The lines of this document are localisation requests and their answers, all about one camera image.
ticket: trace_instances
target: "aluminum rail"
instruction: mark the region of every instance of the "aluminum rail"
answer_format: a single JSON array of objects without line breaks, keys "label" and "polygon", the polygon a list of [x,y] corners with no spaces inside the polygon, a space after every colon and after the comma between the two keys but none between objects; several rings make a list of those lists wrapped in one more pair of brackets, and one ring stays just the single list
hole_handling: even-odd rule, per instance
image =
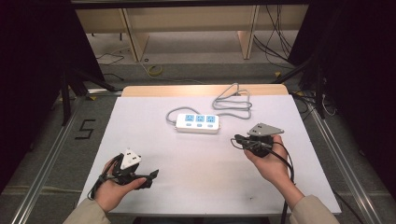
[{"label": "aluminum rail", "polygon": [[35,181],[25,194],[23,201],[17,209],[14,218],[12,219],[12,224],[26,223],[27,218],[30,216],[33,207],[35,206],[35,202],[37,201],[38,196],[40,195],[40,192],[44,184],[46,183],[47,178],[50,175],[53,164],[56,162],[56,159],[58,158],[58,155],[63,148],[66,137],[75,122],[76,114],[78,113],[82,103],[84,102],[84,99],[85,97],[78,97],[76,99],[74,103],[74,111],[70,120],[62,127],[58,136],[56,137],[56,140],[52,145],[47,158],[45,159],[43,165],[40,168],[40,171],[35,177]]},{"label": "aluminum rail", "polygon": [[371,201],[369,195],[364,189],[363,185],[359,181],[358,177],[355,175],[352,167],[350,166],[347,157],[344,155],[343,150],[338,145],[337,141],[332,134],[331,129],[327,125],[325,119],[321,119],[320,115],[317,111],[313,111],[313,117],[315,123],[318,125],[320,132],[323,135],[323,138],[326,141],[327,146],[329,147],[332,156],[334,157],[335,162],[337,163],[338,168],[340,169],[341,174],[343,175],[346,184],[349,186],[349,189],[356,200],[362,214],[364,215],[367,223],[380,224],[383,223],[379,214],[375,211],[375,207],[373,202]]}]

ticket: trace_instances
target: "power strip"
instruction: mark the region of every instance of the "power strip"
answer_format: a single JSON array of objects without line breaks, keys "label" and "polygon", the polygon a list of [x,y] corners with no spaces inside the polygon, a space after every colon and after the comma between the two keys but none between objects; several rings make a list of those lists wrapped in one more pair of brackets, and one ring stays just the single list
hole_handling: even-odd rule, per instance
[{"label": "power strip", "polygon": [[201,114],[178,114],[176,129],[180,133],[217,133],[219,116]]}]

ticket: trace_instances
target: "wrist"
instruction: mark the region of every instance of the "wrist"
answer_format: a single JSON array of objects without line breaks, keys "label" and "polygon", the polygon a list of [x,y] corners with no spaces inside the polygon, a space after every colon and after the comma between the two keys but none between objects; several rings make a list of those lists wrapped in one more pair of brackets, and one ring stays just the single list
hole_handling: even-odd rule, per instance
[{"label": "wrist", "polygon": [[293,182],[288,178],[279,178],[272,184],[279,190],[282,196],[285,198],[290,210],[293,210],[294,206],[299,202],[304,195],[294,185]]}]

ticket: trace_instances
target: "sleeve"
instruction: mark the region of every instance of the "sleeve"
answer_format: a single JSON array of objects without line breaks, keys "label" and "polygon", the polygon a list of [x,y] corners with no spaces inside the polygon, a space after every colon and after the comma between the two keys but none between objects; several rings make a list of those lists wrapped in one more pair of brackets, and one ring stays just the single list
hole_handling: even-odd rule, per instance
[{"label": "sleeve", "polygon": [[96,201],[85,199],[64,221],[64,224],[70,224],[70,223],[109,224],[110,221],[107,219],[105,212]]},{"label": "sleeve", "polygon": [[290,222],[292,224],[339,223],[330,210],[320,201],[320,199],[313,195],[306,196],[297,202],[293,211],[291,212]]}]

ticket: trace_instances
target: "hand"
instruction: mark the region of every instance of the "hand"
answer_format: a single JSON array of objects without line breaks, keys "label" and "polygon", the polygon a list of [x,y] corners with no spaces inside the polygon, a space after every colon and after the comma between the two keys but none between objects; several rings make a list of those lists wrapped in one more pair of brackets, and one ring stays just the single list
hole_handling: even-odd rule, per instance
[{"label": "hand", "polygon": [[[111,163],[108,161],[105,165],[104,171],[106,167]],[[113,164],[108,170],[108,174],[111,174],[114,169]],[[99,206],[105,211],[109,212],[119,205],[122,198],[131,190],[139,188],[143,183],[145,183],[146,178],[139,178],[131,183],[121,186],[112,180],[107,180],[103,183],[99,189],[96,191],[95,200],[99,204]]]},{"label": "hand", "polygon": [[[274,135],[273,141],[283,145],[282,138],[279,135]],[[283,159],[287,160],[288,154],[280,144],[273,144],[272,150]],[[260,158],[249,150],[245,150],[245,155],[257,167],[262,177],[269,182],[275,184],[277,180],[289,179],[288,167],[273,154],[270,153],[264,158]]]},{"label": "hand", "polygon": [[[273,136],[273,140],[283,145],[282,138],[279,135]],[[280,144],[273,144],[272,150],[286,160],[288,153]],[[287,165],[271,153],[264,158],[260,158],[252,152],[245,150],[245,155],[257,167],[262,177],[271,182],[279,190],[290,209],[293,210],[294,206],[304,195],[291,182]]]}]

